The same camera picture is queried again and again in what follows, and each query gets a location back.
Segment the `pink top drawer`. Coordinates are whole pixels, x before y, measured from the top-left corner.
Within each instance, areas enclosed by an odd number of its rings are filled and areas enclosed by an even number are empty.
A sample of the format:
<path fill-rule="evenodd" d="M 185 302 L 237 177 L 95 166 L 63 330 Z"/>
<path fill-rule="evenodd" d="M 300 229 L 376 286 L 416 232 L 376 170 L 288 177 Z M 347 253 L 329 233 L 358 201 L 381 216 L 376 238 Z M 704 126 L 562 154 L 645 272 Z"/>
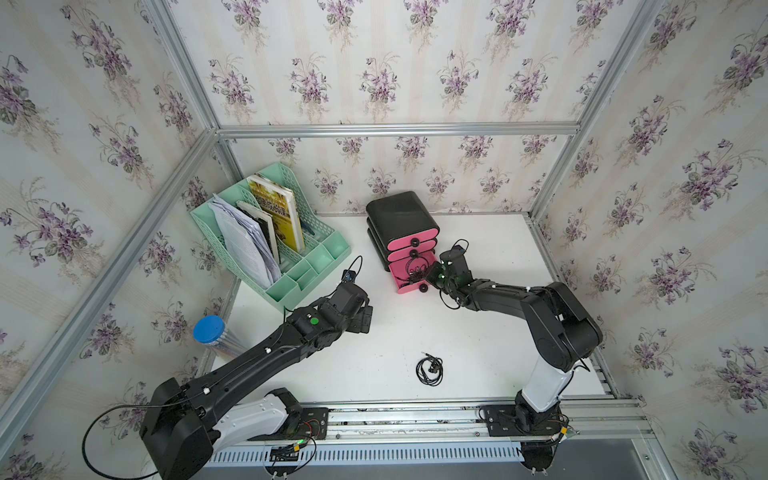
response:
<path fill-rule="evenodd" d="M 431 228 L 411 235 L 393 239 L 388 242 L 388 251 L 397 251 L 405 248 L 415 248 L 427 241 L 435 240 L 439 235 L 438 228 Z"/>

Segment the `black earphones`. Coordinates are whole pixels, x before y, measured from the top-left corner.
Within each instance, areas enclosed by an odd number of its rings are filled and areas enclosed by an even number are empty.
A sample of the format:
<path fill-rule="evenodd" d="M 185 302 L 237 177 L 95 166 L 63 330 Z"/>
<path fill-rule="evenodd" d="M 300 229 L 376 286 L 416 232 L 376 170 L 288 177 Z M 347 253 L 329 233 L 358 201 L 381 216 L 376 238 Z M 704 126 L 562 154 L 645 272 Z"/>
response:
<path fill-rule="evenodd" d="M 443 360 L 440 357 L 424 352 L 423 357 L 416 364 L 415 373 L 422 385 L 437 387 L 444 379 Z"/>
<path fill-rule="evenodd" d="M 404 280 L 409 284 L 418 284 L 427 275 L 430 268 L 430 263 L 423 257 L 410 258 L 405 265 L 405 277 Z"/>

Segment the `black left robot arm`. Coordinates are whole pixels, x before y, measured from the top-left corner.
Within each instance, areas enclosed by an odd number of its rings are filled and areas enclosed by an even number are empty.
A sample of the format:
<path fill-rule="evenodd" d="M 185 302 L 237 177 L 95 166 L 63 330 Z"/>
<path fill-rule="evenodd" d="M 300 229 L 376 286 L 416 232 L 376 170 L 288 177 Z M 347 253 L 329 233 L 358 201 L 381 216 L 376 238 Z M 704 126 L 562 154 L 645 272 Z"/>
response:
<path fill-rule="evenodd" d="M 299 411 L 296 398 L 275 389 L 245 397 L 282 370 L 332 345 L 343 333 L 367 333 L 372 308 L 353 282 L 296 308 L 270 336 L 225 365 L 185 384 L 170 378 L 153 392 L 139 430 L 163 479 L 189 479 L 218 452 L 277 433 Z"/>

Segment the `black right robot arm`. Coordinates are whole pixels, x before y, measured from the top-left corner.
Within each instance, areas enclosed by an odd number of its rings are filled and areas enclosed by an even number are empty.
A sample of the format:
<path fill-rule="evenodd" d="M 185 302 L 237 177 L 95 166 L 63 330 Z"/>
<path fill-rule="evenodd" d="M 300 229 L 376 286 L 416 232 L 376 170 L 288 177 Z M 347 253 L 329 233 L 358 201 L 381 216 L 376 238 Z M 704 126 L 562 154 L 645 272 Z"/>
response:
<path fill-rule="evenodd" d="M 475 279 L 456 262 L 434 264 L 426 279 L 459 308 L 496 312 L 526 322 L 539 358 L 516 395 L 520 414 L 549 413 L 558 406 L 575 367 L 604 340 L 597 322 L 562 282 L 538 287 L 504 285 Z"/>

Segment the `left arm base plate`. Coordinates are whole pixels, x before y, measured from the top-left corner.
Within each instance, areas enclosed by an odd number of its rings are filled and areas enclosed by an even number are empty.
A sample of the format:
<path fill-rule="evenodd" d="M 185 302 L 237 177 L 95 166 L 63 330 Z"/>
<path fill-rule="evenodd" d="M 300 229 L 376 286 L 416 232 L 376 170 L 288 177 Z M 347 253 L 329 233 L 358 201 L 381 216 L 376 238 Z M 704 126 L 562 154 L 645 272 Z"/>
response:
<path fill-rule="evenodd" d="M 300 404 L 286 388 L 271 390 L 270 394 L 284 404 L 287 418 L 274 433 L 252 436 L 248 441 L 289 440 L 309 436 L 315 440 L 326 438 L 330 412 L 328 408 Z"/>

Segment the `pink bottom drawer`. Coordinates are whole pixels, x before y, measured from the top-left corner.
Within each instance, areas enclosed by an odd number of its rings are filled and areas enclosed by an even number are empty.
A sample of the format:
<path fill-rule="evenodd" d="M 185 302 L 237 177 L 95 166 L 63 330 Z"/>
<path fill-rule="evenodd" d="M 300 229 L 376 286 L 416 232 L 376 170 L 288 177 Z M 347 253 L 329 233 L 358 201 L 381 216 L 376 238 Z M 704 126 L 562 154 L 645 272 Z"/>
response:
<path fill-rule="evenodd" d="M 429 261 L 429 263 L 430 263 L 430 266 L 433 265 L 436 262 L 436 255 L 435 255 L 435 252 L 433 250 L 432 251 L 428 251 L 428 252 L 424 252 L 424 253 L 420 254 L 419 256 L 416 256 L 416 257 L 423 257 L 423 258 L 427 259 Z M 409 259 L 410 258 L 405 258 L 405 259 L 393 262 L 393 263 L 391 263 L 389 265 L 390 273 L 391 273 L 391 275 L 392 275 L 392 277 L 393 277 L 393 279 L 395 281 L 395 284 L 396 284 L 396 290 L 397 290 L 397 292 L 399 294 L 405 294 L 405 293 L 409 293 L 409 292 L 413 292 L 413 291 L 418 291 L 418 292 L 421 292 L 421 293 L 426 293 L 429 290 L 429 286 L 430 285 L 428 283 L 426 283 L 424 279 L 421 282 L 419 282 L 418 284 L 409 284 L 407 281 L 404 280 L 404 277 L 405 277 L 405 272 L 404 272 L 405 265 L 406 265 L 406 262 Z"/>

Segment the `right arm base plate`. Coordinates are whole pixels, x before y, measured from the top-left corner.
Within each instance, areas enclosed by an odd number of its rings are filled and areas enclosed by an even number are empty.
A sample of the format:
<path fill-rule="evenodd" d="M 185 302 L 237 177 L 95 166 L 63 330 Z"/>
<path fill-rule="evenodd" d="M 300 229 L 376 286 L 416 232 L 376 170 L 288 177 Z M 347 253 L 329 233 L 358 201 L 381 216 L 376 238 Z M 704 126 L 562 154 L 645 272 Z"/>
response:
<path fill-rule="evenodd" d="M 490 437 L 555 437 L 570 423 L 559 404 L 545 412 L 516 404 L 484 405 L 478 413 Z"/>

